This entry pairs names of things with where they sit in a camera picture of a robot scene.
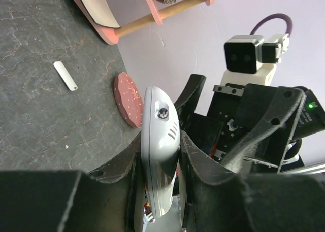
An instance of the white wall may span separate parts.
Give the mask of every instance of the white wall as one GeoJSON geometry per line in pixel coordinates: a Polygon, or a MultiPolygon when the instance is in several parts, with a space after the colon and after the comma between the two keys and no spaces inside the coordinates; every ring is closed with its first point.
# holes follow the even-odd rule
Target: white wall
{"type": "MultiPolygon", "coordinates": [[[[149,13],[145,0],[108,0],[120,24],[149,13]]],[[[288,52],[275,75],[274,86],[304,85],[325,106],[323,90],[325,53],[325,0],[216,0],[153,24],[120,39],[118,44],[127,72],[143,95],[155,85],[176,100],[192,73],[207,77],[197,112],[206,114],[212,88],[225,70],[223,44],[233,35],[248,34],[264,17],[286,13],[294,21],[288,52]]],[[[281,20],[258,31],[266,38],[285,31],[281,20]]],[[[304,140],[301,154],[306,163],[325,160],[325,132],[304,140]]]]}

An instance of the gray table surface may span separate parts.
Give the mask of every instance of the gray table surface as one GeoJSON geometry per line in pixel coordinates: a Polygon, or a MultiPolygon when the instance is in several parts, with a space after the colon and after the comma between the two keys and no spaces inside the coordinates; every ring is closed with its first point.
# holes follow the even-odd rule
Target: gray table surface
{"type": "Polygon", "coordinates": [[[90,171],[139,130],[123,121],[112,81],[125,71],[72,0],[0,0],[0,170],[90,171]],[[62,61],[79,89],[53,67],[62,61]]]}

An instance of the purple cable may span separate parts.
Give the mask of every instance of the purple cable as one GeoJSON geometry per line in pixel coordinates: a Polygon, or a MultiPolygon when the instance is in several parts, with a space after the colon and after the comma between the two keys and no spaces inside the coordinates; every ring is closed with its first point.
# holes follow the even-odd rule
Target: purple cable
{"type": "Polygon", "coordinates": [[[265,17],[263,20],[261,20],[255,27],[254,29],[251,31],[251,35],[255,34],[255,32],[266,22],[268,22],[269,20],[273,20],[273,19],[282,19],[285,21],[286,23],[286,32],[289,34],[289,37],[291,36],[291,33],[293,31],[293,21],[291,20],[291,18],[289,16],[287,16],[286,14],[273,14],[273,15],[269,15],[268,17],[265,17]]]}

